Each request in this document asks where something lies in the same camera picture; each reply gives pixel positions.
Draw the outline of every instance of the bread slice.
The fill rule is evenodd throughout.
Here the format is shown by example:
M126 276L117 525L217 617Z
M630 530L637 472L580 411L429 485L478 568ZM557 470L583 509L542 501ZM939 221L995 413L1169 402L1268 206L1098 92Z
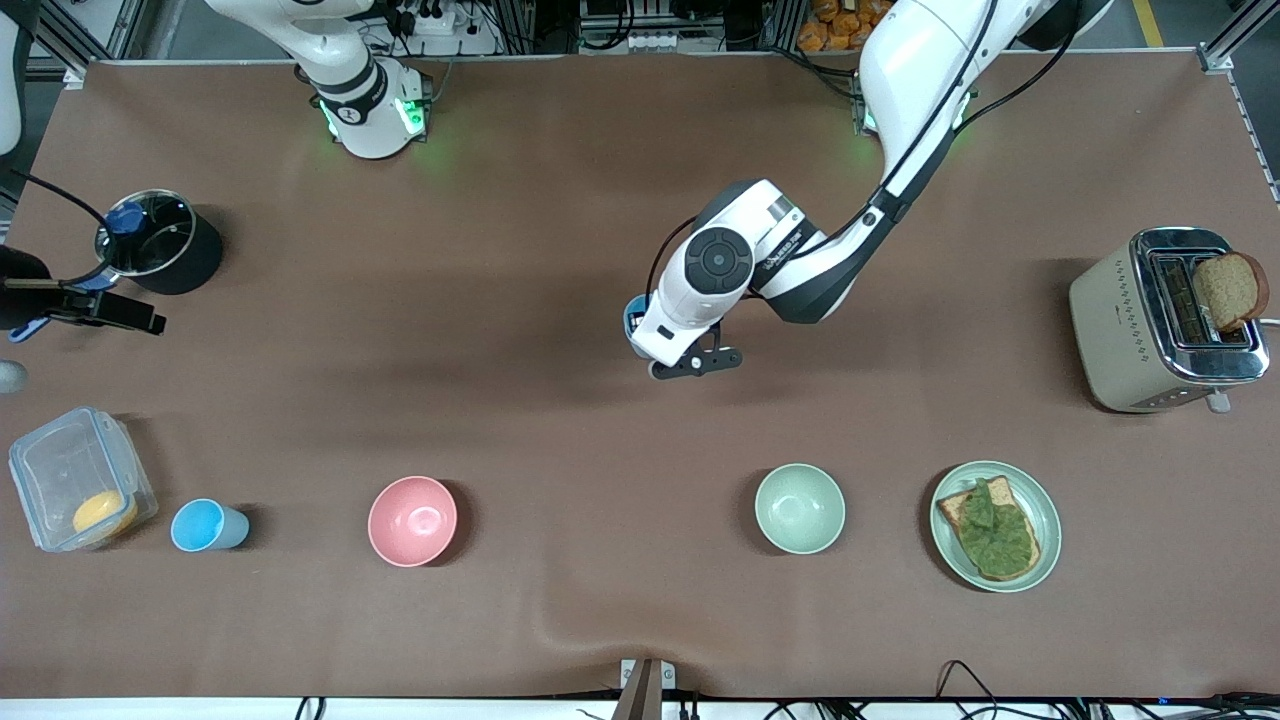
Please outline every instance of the bread slice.
M1213 327L1234 332L1262 315L1271 300L1267 275L1257 260L1228 252L1196 266L1196 297L1208 307Z
M1014 500L1014 491L1009 487L1009 478L1000 475L987 480L987 489L991 491L992 505L1012 505L1019 511L1023 511L1021 506L1018 505L1018 501ZM942 510L942 516L947 519L947 523L951 523L951 529L955 532L956 537L960 537L960 520L964 519L964 501L969 500L969 493L972 492L972 489L968 489L938 501L938 509ZM1032 537L1032 561L1027 564L1027 568L1014 573L1012 575L995 577L983 574L983 578L997 582L1012 580L1015 578L1021 578L1029 573L1037 562L1039 562L1039 538L1036 537L1036 530L1032 528L1032 521L1027 519L1025 511L1023 511L1023 521L1027 523L1027 534Z

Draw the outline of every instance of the green bowl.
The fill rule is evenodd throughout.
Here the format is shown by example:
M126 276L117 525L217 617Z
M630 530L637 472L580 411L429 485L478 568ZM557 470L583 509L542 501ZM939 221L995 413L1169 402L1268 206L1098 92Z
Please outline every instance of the green bowl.
M781 550L795 555L822 552L845 529L845 496L827 473L792 462L760 482L755 521Z
M956 537L951 524L947 523L938 501L952 495L973 489L978 479L989 480L997 475L1009 478L1009 489L1014 492L1027 519L1032 523L1032 530L1041 544L1041 559L1036 565L1020 578L1012 580L989 580L978 573L978 568L965 555L960 547L960 538ZM933 532L933 542L938 546L938 552L947 565L955 570L966 583L991 592L1021 592L1038 585L1057 565L1057 556L1062 552L1062 523L1057 518L1057 509L1048 493L1030 475L995 460L975 460L965 462L955 470L947 473L933 491L933 500L929 503L929 529Z

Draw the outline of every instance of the lemon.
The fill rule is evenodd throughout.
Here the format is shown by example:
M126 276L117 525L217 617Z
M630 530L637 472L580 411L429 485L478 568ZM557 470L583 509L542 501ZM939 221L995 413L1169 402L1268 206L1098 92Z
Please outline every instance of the lemon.
M93 497L86 500L81 503L79 509L76 511L76 516L72 518L72 527L76 528L77 533L82 533L93 525L106 520L111 515L115 515L124 507L124 497L114 489L105 489ZM131 503L129 509L120 518L116 529L123 529L129 527L133 518L138 515L138 506Z

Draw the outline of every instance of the transparent food container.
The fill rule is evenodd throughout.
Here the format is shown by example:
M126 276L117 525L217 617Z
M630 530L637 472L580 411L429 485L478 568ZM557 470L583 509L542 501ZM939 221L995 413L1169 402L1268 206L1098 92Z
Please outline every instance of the transparent food container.
M156 512L128 430L93 407L77 407L13 443L9 471L31 539L49 552L99 547Z

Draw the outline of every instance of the blue cup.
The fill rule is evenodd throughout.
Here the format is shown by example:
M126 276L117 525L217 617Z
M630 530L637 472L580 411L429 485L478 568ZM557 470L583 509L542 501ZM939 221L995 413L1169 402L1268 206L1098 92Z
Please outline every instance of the blue cup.
M207 497L183 505L169 527L169 538L184 552L227 550L247 536L248 518L243 512Z

